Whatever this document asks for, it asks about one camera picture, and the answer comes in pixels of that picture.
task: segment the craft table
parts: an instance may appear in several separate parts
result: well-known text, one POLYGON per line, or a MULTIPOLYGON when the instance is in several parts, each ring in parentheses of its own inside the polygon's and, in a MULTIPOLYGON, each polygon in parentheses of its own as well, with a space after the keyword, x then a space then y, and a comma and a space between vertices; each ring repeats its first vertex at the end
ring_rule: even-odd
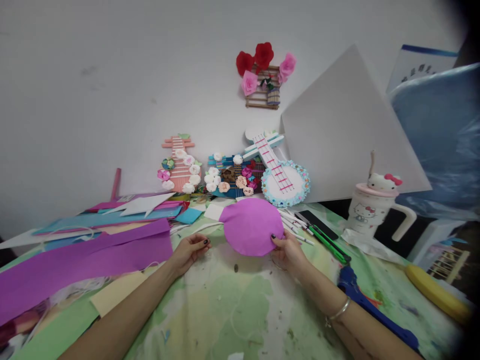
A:
MULTIPOLYGON (((311 210, 341 234, 344 219, 322 205, 303 204, 298 210, 311 210)), ((191 227, 172 236, 173 247, 211 222, 202 215, 191 227)), ((303 288, 288 272, 275 267, 270 256, 255 258, 234 252, 221 225, 202 233, 209 236, 212 249, 167 291, 126 359, 225 360, 232 353, 244 353, 245 360, 351 358, 335 332, 325 327, 324 316, 303 288)), ((336 283, 338 261, 308 233, 301 235, 315 243, 302 245, 308 259, 336 283)), ((341 238, 338 242, 352 258, 362 292, 379 302, 379 309, 390 319, 416 335, 426 359, 440 359, 454 350, 460 327, 414 287, 402 266, 365 255, 341 238)), ((42 246, 15 262, 42 251, 42 246)), ((91 295, 70 306, 76 307, 77 318, 95 317, 95 308, 88 301, 91 295)), ((72 339, 59 337, 59 333, 78 332, 78 328, 69 329, 69 324, 79 326, 79 320, 73 322, 62 315, 36 336, 41 342, 34 338, 17 359, 34 359, 38 354, 50 359, 55 347, 57 352, 66 349, 72 339)))

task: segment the mug handle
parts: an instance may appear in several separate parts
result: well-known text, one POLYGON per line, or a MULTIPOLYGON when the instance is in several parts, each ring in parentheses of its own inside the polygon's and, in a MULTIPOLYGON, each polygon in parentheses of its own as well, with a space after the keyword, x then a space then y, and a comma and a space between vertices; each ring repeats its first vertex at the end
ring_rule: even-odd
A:
POLYGON ((417 214, 411 208, 399 205, 397 203, 393 204, 392 209, 398 210, 406 215, 405 220, 400 224, 395 233, 391 236, 393 241, 399 242, 400 239, 405 235, 408 229, 414 224, 417 220, 417 214))

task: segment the white wall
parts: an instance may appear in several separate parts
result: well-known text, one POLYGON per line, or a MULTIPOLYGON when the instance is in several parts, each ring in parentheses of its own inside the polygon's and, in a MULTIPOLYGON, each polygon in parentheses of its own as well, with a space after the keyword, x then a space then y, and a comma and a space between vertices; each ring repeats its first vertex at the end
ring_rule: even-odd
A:
POLYGON ((402 44, 458 51, 465 30, 438 0, 0 2, 0 234, 110 197, 156 191, 165 138, 191 133, 200 161, 243 150, 357 43, 384 91, 402 44), (297 70, 279 111, 246 109, 239 51, 270 41, 297 70))

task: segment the silver bangle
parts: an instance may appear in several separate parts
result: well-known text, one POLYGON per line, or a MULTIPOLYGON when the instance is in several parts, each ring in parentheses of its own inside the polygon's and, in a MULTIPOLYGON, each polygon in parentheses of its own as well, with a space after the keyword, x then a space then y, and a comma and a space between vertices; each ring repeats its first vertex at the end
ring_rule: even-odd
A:
POLYGON ((328 328, 331 328, 332 327, 332 321, 335 320, 336 318, 338 318, 340 315, 342 315, 344 312, 347 311, 348 307, 350 305, 350 296, 347 296, 347 299, 346 299, 346 302, 345 302, 345 305, 343 305, 343 307, 340 309, 339 312, 337 312, 335 315, 333 316, 325 316, 325 326, 328 327, 328 328))

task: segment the hello kitty mug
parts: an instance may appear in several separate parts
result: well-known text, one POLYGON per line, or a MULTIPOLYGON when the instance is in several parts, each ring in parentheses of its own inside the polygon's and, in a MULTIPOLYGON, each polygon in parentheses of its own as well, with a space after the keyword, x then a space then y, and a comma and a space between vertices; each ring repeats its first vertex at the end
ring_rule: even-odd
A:
POLYGON ((413 210, 395 203, 395 198, 399 195, 396 189, 401 184, 399 176, 377 173, 372 173, 367 183, 358 183, 348 209, 346 227, 373 238, 390 209, 395 209, 406 215, 391 237, 392 240, 399 241, 417 219, 417 214, 413 210))

